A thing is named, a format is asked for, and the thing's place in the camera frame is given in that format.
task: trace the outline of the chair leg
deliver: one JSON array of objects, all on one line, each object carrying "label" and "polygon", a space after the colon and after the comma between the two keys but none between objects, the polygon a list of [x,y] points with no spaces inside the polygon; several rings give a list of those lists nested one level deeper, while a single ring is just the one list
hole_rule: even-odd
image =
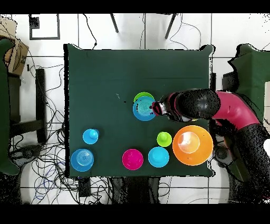
[{"label": "chair leg", "polygon": [[171,27],[172,27],[172,24],[173,24],[173,22],[174,22],[174,20],[175,20],[175,17],[176,17],[176,13],[173,13],[173,14],[172,14],[172,17],[171,17],[171,21],[170,21],[169,27],[168,27],[168,29],[167,29],[167,33],[166,33],[166,35],[165,35],[165,39],[167,39],[168,36],[169,36],[169,33],[170,33],[170,31],[171,31]]},{"label": "chair leg", "polygon": [[116,21],[115,21],[115,18],[113,16],[113,13],[110,13],[110,15],[111,15],[111,18],[112,18],[112,23],[114,25],[115,31],[118,33],[119,31],[118,31],[118,28],[117,28]]}]

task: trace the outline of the yellow-green cup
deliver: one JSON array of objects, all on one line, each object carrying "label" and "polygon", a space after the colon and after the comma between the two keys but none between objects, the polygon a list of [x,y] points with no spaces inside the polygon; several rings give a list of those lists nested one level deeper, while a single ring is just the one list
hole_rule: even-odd
[{"label": "yellow-green cup", "polygon": [[135,102],[140,97],[151,97],[151,98],[154,99],[154,96],[152,96],[150,93],[148,93],[148,92],[140,92],[135,96],[133,102]]},{"label": "yellow-green cup", "polygon": [[157,137],[157,142],[161,147],[167,147],[172,142],[171,135],[168,132],[160,132]]}]

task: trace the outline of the pink cup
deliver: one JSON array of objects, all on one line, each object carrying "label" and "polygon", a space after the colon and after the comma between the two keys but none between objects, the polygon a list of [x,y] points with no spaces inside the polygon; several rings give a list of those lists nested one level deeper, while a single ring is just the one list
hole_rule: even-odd
[{"label": "pink cup", "polygon": [[143,156],[140,151],[131,148],[124,152],[122,163],[128,170],[137,170],[143,164]]}]

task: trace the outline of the green table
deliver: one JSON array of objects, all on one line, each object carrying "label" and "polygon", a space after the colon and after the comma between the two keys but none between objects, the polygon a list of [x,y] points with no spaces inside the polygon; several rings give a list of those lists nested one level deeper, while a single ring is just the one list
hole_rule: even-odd
[{"label": "green table", "polygon": [[[206,120],[176,123],[167,117],[149,122],[137,120],[132,112],[133,99],[139,92],[151,93],[155,100],[162,95],[190,88],[208,88],[209,55],[213,47],[200,51],[184,50],[80,50],[68,44],[69,148],[70,157],[80,148],[90,149],[94,164],[87,172],[78,172],[70,164],[70,176],[212,176],[207,162],[187,166],[166,147],[169,163],[155,168],[148,162],[149,151],[158,146],[160,131],[172,136],[186,125],[207,129]],[[96,128],[97,143],[88,145],[83,132]],[[122,155],[129,148],[138,149],[144,158],[141,168],[127,170]]]}]

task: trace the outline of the cardboard box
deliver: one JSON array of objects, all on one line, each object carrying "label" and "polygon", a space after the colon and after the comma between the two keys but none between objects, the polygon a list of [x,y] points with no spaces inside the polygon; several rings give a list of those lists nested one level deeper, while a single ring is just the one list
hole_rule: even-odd
[{"label": "cardboard box", "polygon": [[19,39],[16,39],[17,23],[14,20],[0,17],[0,39],[10,39],[15,46],[5,54],[5,63],[8,66],[9,73],[20,76],[28,53],[29,47]]},{"label": "cardboard box", "polygon": [[20,76],[23,73],[23,68],[28,54],[29,47],[26,46],[19,39],[15,40],[15,46],[13,47],[12,56],[8,65],[8,71],[12,74]]}]

